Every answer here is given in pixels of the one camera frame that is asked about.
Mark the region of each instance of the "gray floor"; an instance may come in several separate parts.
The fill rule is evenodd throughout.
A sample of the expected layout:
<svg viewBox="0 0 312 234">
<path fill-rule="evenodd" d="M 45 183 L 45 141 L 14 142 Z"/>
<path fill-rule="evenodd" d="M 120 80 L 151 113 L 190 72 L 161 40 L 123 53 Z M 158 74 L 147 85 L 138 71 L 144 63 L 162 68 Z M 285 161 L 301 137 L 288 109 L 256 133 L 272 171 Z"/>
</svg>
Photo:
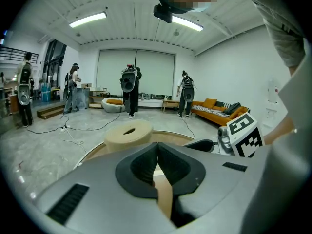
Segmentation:
<svg viewBox="0 0 312 234">
<path fill-rule="evenodd" d="M 70 113 L 67 116 L 70 118 L 67 125 L 73 128 L 95 129 L 115 119 L 118 114 L 109 114 L 101 109 L 87 109 Z M 162 113 L 160 109 L 141 109 L 136 113 L 134 119 L 148 120 L 153 124 L 154 130 L 172 131 L 193 136 L 184 121 L 172 110 L 166 110 L 165 113 Z M 66 120 L 65 117 L 59 119 L 59 116 L 48 120 L 35 117 L 34 125 L 29 127 L 29 130 L 34 132 L 50 131 L 63 126 Z M 76 140 L 84 141 L 82 146 L 89 151 L 104 140 L 106 131 L 127 121 L 130 119 L 128 114 L 124 112 L 117 120 L 102 130 L 70 130 L 70 133 Z M 193 115 L 192 118 L 185 119 L 185 121 L 196 138 L 211 138 L 217 135 L 218 128 L 199 117 Z M 63 139 L 70 140 L 67 133 L 59 133 L 60 131 L 57 130 L 46 134 L 34 134 L 25 128 L 20 128 L 9 130 L 1 135 L 1 166 L 9 179 L 15 181 L 15 184 L 19 184 L 20 174 L 23 176 L 25 182 L 21 186 L 27 195 L 32 192 L 40 193 L 48 185 L 67 174 L 85 154 L 85 151 L 79 146 L 59 138 L 61 136 Z"/>
</svg>

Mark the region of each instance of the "black vent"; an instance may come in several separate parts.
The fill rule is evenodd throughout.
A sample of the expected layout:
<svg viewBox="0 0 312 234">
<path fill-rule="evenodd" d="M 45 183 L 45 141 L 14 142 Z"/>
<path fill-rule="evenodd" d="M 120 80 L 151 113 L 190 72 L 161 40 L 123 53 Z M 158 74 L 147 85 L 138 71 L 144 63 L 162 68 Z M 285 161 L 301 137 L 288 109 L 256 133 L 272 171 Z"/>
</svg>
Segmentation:
<svg viewBox="0 0 312 234">
<path fill-rule="evenodd" d="M 246 171 L 247 169 L 247 166 L 238 165 L 238 164 L 234 164 L 230 162 L 224 163 L 223 166 L 234 169 L 234 170 L 242 171 L 242 172 Z"/>
<path fill-rule="evenodd" d="M 61 225 L 64 225 L 88 190 L 89 187 L 87 186 L 74 185 L 47 215 Z"/>
</svg>

